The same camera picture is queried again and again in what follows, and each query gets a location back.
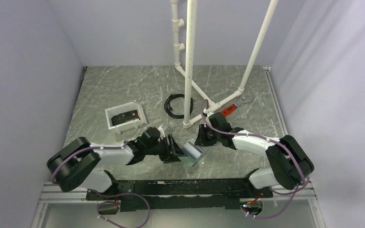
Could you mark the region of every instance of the gray wall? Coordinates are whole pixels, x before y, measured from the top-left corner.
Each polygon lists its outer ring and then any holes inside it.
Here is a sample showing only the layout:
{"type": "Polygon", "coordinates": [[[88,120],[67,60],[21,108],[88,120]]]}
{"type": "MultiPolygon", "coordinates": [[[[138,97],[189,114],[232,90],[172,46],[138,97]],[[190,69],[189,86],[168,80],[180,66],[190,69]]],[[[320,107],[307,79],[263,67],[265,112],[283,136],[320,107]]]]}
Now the gray wall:
{"type": "Polygon", "coordinates": [[[365,227],[365,1],[307,0],[272,79],[327,227],[365,227]]]}
{"type": "MultiPolygon", "coordinates": [[[[272,65],[304,1],[279,2],[256,65],[272,65]]],[[[170,0],[49,2],[85,66],[174,64],[170,0]]],[[[178,5],[186,21],[187,0],[178,5]]],[[[246,65],[268,5],[269,0],[198,1],[194,64],[246,65]]]]}
{"type": "Polygon", "coordinates": [[[46,0],[0,0],[0,228],[30,227],[81,74],[46,0]]]}

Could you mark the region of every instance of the adjustable wrench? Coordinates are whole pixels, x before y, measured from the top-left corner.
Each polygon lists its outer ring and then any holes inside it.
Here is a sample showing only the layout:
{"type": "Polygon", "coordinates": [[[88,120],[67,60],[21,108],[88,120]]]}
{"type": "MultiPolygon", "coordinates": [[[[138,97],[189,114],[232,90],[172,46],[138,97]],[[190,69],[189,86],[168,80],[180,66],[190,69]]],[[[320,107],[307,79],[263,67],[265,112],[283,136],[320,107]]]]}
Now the adjustable wrench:
{"type": "Polygon", "coordinates": [[[250,97],[249,99],[246,99],[245,97],[240,97],[240,100],[235,103],[235,104],[232,104],[230,105],[229,107],[223,109],[223,111],[221,111],[221,113],[223,114],[223,116],[227,116],[229,115],[230,113],[232,113],[234,110],[236,110],[236,108],[244,103],[250,103],[252,101],[252,97],[250,97]]]}

